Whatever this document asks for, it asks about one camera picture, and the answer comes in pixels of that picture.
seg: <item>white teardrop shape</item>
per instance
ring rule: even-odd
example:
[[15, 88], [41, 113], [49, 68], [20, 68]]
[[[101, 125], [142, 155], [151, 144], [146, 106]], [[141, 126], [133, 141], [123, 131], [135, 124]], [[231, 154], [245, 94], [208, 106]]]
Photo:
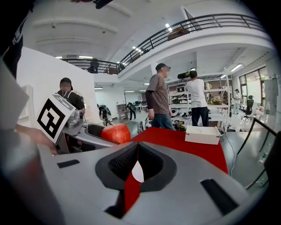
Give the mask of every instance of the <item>white teardrop shape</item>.
[[132, 169], [133, 177], [140, 183], [144, 182], [144, 172], [142, 171], [139, 161], [136, 162], [136, 165]]

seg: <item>gray t-shirt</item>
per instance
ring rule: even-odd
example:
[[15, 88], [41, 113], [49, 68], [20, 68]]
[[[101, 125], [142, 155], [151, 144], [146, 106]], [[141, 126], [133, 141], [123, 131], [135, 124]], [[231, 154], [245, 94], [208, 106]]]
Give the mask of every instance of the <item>gray t-shirt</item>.
[[155, 114], [168, 114], [168, 91], [165, 85], [164, 78], [155, 74], [149, 81], [148, 91], [153, 91], [153, 109]]

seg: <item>black slot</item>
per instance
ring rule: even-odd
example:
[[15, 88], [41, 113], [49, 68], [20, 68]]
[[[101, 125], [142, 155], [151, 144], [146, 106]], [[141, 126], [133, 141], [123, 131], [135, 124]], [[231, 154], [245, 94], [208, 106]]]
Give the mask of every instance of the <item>black slot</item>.
[[73, 165], [79, 164], [79, 163], [80, 162], [78, 160], [69, 160], [69, 161], [57, 163], [57, 165], [58, 165], [59, 168], [64, 168], [64, 167], [73, 166]]
[[203, 180], [201, 185], [223, 215], [228, 214], [239, 206], [214, 179]]

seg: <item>black long sleeve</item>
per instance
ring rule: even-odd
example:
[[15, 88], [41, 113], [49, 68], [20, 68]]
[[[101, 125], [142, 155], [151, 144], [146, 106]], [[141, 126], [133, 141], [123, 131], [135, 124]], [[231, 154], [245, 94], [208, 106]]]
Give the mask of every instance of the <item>black long sleeve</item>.
[[145, 97], [146, 97], [146, 102], [148, 104], [148, 109], [153, 109], [153, 97], [152, 97], [152, 92], [153, 91], [146, 91], [145, 92]]

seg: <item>red cloth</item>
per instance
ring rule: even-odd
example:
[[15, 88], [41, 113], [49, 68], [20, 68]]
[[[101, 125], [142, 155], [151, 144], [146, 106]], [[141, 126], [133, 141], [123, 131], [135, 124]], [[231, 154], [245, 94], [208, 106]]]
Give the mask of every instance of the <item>red cloth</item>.
[[[187, 152], [199, 156], [228, 174], [227, 163], [224, 158], [223, 149], [218, 145], [198, 144], [186, 142], [185, 132], [171, 131], [162, 128], [150, 127], [144, 132], [131, 139], [131, 142], [149, 142], [162, 145], [178, 151]], [[125, 182], [125, 209], [126, 212], [133, 206], [140, 194], [141, 183], [136, 181], [130, 173]]]

